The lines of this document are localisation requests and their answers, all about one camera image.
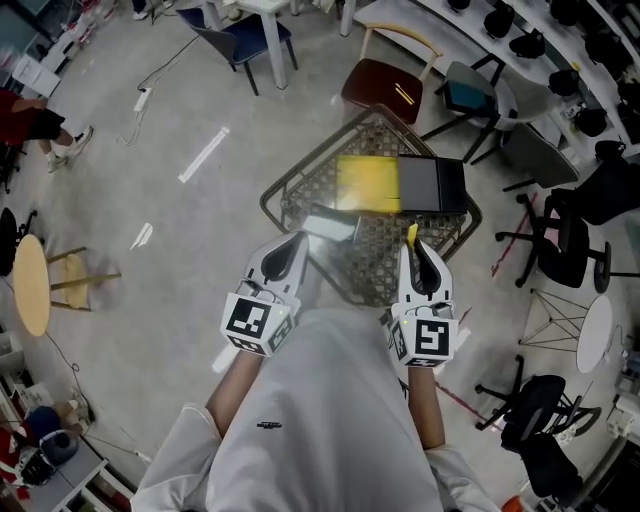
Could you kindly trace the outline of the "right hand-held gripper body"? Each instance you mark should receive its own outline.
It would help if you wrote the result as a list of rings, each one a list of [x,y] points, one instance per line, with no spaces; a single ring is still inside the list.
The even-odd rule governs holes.
[[[396,303],[391,307],[388,345],[394,360],[406,367],[437,368],[450,361],[471,334],[453,318],[452,301]]]

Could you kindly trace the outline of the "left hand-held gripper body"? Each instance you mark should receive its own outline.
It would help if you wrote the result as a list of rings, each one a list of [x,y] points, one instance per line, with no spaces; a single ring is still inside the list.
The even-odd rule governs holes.
[[[227,295],[220,332],[235,348],[272,357],[294,328],[301,301],[242,279]]]

